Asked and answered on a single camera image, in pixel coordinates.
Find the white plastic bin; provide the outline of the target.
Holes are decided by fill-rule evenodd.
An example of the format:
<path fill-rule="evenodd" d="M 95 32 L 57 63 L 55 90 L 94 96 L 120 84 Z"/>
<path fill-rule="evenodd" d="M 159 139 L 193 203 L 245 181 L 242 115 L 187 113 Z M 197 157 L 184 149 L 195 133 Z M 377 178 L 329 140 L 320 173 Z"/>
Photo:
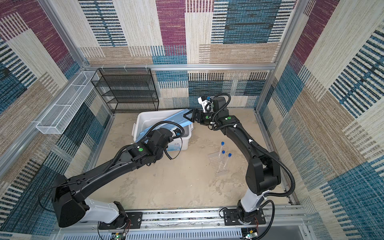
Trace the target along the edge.
<path fill-rule="evenodd" d="M 167 151 L 187 150 L 193 130 L 193 123 L 183 117 L 188 111 L 189 109 L 178 109 L 140 113 L 132 131 L 134 141 L 139 142 L 143 137 L 149 138 L 155 134 L 164 134 L 166 136 L 166 130 L 178 127 L 185 131 L 181 137 L 182 145 L 181 147 L 168 147 Z"/>

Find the blue-capped test tube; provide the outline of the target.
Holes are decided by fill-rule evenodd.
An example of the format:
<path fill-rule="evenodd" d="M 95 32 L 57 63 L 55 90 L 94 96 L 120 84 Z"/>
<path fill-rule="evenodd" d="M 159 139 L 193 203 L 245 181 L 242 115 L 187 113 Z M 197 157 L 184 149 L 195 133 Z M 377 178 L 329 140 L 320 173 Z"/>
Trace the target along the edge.
<path fill-rule="evenodd" d="M 227 170 L 227 167 L 228 167 L 228 164 L 229 164 L 229 161 L 230 161 L 231 157 L 232 157 L 231 153 L 228 153 L 228 155 L 225 157 L 224 165 L 223 165 L 223 170 L 224 171 Z"/>
<path fill-rule="evenodd" d="M 219 157 L 221 157 L 222 155 L 225 154 L 224 145 L 225 145 L 225 142 L 221 142 L 221 148 L 220 148 L 220 151 L 219 151 Z"/>
<path fill-rule="evenodd" d="M 223 171 L 224 160 L 225 160 L 225 154 L 222 155 L 221 157 L 218 157 L 218 161 L 219 161 L 219 166 L 217 170 L 218 173 Z"/>

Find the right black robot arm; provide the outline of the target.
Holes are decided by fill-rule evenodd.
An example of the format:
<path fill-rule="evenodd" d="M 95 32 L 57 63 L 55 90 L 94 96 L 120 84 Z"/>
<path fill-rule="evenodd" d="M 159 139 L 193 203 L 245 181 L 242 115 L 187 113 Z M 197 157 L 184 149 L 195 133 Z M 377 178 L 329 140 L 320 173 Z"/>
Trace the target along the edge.
<path fill-rule="evenodd" d="M 289 168 L 275 152 L 269 152 L 259 145 L 244 129 L 240 120 L 229 113 L 227 106 L 231 96 L 220 93 L 214 97 L 198 99 L 201 109 L 192 109 L 183 117 L 188 121 L 220 131 L 240 149 L 248 162 L 246 183 L 248 189 L 239 200 L 237 214 L 239 222 L 250 224 L 267 204 L 267 197 L 288 197 L 294 193 L 296 181 Z"/>

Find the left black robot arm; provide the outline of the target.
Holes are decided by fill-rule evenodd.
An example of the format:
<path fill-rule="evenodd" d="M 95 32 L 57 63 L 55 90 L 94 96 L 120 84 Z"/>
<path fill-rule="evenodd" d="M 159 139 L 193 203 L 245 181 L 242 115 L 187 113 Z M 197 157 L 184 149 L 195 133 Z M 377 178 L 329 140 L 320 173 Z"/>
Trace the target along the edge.
<path fill-rule="evenodd" d="M 38 203 L 41 206 L 43 195 L 50 194 L 51 211 L 61 228 L 78 222 L 97 221 L 123 229 L 129 224 L 129 218 L 120 202 L 105 203 L 92 200 L 89 196 L 124 174 L 154 164 L 168 154 L 169 143 L 184 134 L 181 125 L 160 121 L 149 128 L 138 142 L 121 147 L 108 162 L 71 178 L 58 175 L 52 187 L 38 194 Z"/>

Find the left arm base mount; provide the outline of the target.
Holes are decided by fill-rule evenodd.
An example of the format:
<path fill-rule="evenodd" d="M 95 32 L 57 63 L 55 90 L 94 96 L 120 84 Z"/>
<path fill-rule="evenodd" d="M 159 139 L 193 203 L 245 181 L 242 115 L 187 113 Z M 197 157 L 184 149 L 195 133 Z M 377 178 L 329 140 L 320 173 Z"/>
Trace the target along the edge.
<path fill-rule="evenodd" d="M 139 229 L 142 224 L 143 212 L 126 212 L 125 215 L 118 216 L 110 224 L 99 223 L 99 230 L 128 230 Z"/>

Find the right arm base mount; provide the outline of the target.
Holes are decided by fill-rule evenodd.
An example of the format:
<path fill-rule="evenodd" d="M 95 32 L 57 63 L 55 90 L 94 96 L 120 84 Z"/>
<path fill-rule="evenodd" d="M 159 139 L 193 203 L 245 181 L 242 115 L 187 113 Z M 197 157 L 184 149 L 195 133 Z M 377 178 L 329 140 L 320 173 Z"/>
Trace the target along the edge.
<path fill-rule="evenodd" d="M 223 208 L 220 210 L 219 215 L 224 219 L 226 226 L 266 224 L 266 219 L 263 210 L 247 213 L 243 212 L 239 208 Z"/>

